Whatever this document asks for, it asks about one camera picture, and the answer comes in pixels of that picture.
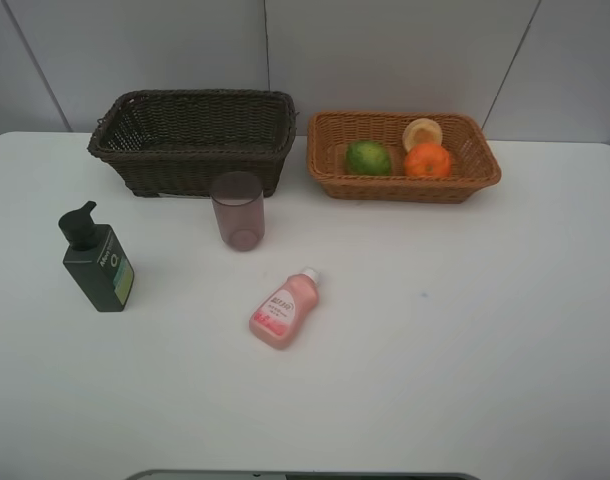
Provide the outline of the brown bread bun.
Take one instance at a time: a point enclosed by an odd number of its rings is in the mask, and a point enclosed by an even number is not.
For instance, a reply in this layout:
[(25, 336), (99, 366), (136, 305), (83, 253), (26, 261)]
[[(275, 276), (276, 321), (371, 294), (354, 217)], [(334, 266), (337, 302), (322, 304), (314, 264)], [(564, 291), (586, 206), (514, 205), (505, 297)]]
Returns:
[(402, 143), (406, 152), (419, 144), (441, 145), (443, 132), (440, 125), (429, 118), (419, 118), (409, 123), (403, 134)]

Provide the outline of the green lime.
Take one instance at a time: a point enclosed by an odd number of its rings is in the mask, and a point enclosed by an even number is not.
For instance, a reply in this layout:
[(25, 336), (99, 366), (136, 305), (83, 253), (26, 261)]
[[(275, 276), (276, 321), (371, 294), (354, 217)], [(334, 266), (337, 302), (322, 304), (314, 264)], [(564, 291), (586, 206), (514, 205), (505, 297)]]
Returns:
[(346, 149), (345, 167), (351, 175), (389, 176), (392, 172), (389, 151), (374, 141), (350, 143)]

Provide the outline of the dark brown wicker basket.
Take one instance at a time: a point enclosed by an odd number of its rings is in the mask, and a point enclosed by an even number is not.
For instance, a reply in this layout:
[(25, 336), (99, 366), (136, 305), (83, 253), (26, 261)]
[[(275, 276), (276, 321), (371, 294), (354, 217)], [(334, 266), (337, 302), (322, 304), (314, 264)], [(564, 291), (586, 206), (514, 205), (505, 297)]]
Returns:
[(207, 197), (219, 176), (249, 172), (278, 186), (296, 136), (290, 95), (249, 89), (137, 90), (99, 120), (88, 151), (136, 196)]

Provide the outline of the orange mandarin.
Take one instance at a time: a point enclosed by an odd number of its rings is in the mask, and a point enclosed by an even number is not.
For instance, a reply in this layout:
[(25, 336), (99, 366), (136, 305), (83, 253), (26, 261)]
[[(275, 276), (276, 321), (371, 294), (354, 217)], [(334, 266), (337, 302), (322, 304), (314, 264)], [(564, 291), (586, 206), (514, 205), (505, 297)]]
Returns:
[(441, 145), (421, 143), (407, 153), (403, 167), (409, 177), (447, 178), (451, 174), (452, 160)]

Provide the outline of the dark green pump bottle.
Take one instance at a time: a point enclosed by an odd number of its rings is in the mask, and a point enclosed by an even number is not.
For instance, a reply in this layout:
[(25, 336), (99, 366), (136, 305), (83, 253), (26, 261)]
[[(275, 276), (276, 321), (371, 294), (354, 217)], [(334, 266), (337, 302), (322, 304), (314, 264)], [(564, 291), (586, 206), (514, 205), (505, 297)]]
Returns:
[(94, 201), (64, 214), (58, 222), (69, 246), (63, 265), (98, 312), (121, 312), (135, 273), (114, 229), (96, 223)]

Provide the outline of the orange wicker basket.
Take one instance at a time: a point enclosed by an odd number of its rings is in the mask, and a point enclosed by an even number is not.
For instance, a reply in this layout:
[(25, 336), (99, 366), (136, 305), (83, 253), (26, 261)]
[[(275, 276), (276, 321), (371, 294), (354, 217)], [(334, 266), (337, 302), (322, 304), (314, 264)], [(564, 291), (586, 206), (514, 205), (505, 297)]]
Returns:
[[(403, 134), (418, 119), (431, 119), (441, 127), (442, 146), (452, 163), (446, 178), (411, 177), (404, 172)], [(347, 148), (362, 140), (378, 142), (388, 150), (391, 175), (349, 173)], [(344, 200), (458, 204), (501, 179), (501, 168), (481, 128), (469, 116), (454, 113), (318, 112), (308, 125), (307, 167), (328, 196)]]

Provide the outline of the pink bottle white cap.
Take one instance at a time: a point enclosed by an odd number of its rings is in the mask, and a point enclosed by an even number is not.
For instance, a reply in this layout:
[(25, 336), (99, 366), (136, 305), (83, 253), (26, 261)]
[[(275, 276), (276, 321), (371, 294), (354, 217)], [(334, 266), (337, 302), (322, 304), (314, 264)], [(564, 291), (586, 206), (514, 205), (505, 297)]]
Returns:
[(277, 350), (289, 347), (319, 303), (319, 272), (311, 267), (291, 275), (255, 310), (250, 331)]

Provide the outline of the translucent purple plastic cup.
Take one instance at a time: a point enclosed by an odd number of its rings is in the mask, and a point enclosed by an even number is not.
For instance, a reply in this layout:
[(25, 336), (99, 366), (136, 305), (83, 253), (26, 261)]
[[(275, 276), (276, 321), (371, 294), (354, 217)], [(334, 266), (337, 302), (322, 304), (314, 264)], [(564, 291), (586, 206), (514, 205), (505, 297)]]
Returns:
[(223, 242), (233, 250), (253, 250), (265, 235), (263, 189), (249, 172), (217, 177), (210, 187), (216, 221)]

